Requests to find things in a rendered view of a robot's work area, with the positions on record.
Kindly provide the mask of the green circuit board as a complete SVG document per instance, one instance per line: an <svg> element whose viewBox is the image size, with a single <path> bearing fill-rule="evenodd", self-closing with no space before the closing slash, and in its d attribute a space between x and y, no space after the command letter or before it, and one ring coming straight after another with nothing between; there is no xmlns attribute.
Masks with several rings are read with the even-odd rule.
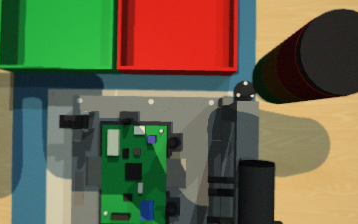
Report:
<svg viewBox="0 0 358 224"><path fill-rule="evenodd" d="M101 223L165 224L166 156L167 126L102 125Z"/></svg>

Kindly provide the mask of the red bin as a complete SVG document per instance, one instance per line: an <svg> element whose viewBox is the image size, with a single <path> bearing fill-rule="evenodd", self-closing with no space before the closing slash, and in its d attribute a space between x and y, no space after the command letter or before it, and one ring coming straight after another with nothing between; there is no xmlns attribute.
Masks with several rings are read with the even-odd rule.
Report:
<svg viewBox="0 0 358 224"><path fill-rule="evenodd" d="M238 0L118 0L117 70L232 76L237 13Z"/></svg>

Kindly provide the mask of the green bin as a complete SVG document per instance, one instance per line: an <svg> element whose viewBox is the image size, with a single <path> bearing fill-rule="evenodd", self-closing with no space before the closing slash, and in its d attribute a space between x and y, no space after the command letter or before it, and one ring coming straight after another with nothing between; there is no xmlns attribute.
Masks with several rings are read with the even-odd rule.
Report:
<svg viewBox="0 0 358 224"><path fill-rule="evenodd" d="M117 29L118 0L0 0L0 69L120 74Z"/></svg>

